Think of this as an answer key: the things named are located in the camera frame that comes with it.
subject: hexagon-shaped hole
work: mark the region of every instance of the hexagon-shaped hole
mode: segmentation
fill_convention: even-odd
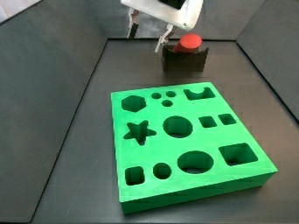
[[[123,110],[138,112],[146,107],[146,98],[138,95],[130,95],[122,101],[122,108]]]

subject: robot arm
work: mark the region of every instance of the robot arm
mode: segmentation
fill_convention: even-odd
[[[122,4],[131,9],[128,37],[135,38],[138,30],[139,11],[163,20],[167,25],[167,32],[160,36],[155,48],[158,52],[160,45],[168,42],[168,38],[175,34],[178,28],[190,31],[196,25],[202,13],[203,0],[122,0]]]

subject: rounded square hole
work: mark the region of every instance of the rounded square hole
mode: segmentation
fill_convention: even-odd
[[[243,165],[258,161],[258,156],[247,143],[219,147],[219,152],[230,166]]]
[[[144,168],[142,166],[126,169],[126,183],[128,186],[140,185],[146,182]]]

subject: star-shaped hole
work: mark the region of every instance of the star-shaped hole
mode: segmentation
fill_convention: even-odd
[[[128,123],[127,127],[130,131],[124,135],[124,139],[135,139],[139,145],[146,144],[146,138],[155,136],[156,132],[151,129],[148,129],[148,121],[143,121],[139,124]]]

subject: black block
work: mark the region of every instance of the black block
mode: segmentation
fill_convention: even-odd
[[[175,52],[174,45],[163,47],[163,70],[166,72],[202,72],[210,48],[199,52]]]

